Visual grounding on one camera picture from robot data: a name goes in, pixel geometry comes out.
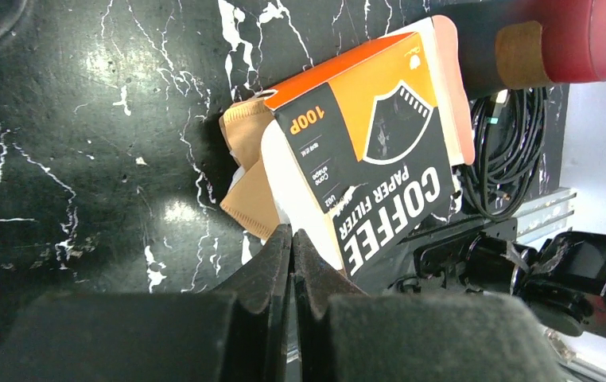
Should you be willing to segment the red and black carafe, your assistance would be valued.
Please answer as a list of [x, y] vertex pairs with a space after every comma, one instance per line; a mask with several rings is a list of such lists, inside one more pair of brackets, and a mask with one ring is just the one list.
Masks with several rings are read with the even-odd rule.
[[606, 0], [447, 5], [469, 99], [504, 89], [606, 81]]

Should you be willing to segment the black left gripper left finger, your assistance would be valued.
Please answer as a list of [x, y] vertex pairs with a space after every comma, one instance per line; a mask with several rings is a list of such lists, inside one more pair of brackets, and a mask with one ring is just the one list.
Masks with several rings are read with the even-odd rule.
[[35, 301], [0, 353], [0, 381], [282, 381], [293, 233], [201, 293]]

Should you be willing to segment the orange coffee filter package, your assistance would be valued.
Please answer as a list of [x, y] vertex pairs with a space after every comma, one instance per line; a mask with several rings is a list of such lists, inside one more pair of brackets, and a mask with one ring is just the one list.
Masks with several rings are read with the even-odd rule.
[[435, 15], [234, 103], [219, 126], [276, 121], [354, 276], [459, 189], [469, 111], [456, 26]]

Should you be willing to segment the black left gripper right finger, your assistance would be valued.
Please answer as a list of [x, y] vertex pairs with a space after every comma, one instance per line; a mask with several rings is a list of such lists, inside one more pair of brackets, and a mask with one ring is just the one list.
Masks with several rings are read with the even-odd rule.
[[562, 381], [536, 317], [502, 295], [368, 295], [293, 236], [304, 381]]

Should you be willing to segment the white paper coffee filter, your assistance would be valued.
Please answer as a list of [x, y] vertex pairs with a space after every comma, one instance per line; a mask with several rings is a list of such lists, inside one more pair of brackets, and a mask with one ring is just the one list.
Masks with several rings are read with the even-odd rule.
[[223, 122], [222, 132], [239, 164], [220, 203], [222, 210], [262, 240], [279, 224], [304, 230], [320, 257], [343, 272], [331, 217], [314, 198], [276, 121], [268, 117]]

